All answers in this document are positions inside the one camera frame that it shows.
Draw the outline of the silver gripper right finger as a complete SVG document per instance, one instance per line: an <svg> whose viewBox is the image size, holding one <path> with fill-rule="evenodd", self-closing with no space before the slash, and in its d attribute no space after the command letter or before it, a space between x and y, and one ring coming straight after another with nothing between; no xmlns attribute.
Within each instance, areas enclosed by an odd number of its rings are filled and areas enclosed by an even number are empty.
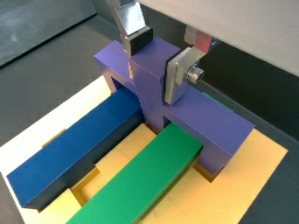
<svg viewBox="0 0 299 224"><path fill-rule="evenodd" d="M196 66L211 49L212 36L191 26L185 27L184 41L191 44L167 62L164 101L173 105L185 92L187 83L196 84L203 70Z"/></svg>

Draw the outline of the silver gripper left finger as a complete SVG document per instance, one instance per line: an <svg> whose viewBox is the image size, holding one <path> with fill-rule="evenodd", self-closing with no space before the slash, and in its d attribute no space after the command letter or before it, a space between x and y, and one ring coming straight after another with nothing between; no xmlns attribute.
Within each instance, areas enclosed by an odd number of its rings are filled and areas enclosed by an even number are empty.
<svg viewBox="0 0 299 224"><path fill-rule="evenodd" d="M153 39L153 29L145 25L140 3L135 0L106 0L120 30L124 50L132 57Z"/></svg>

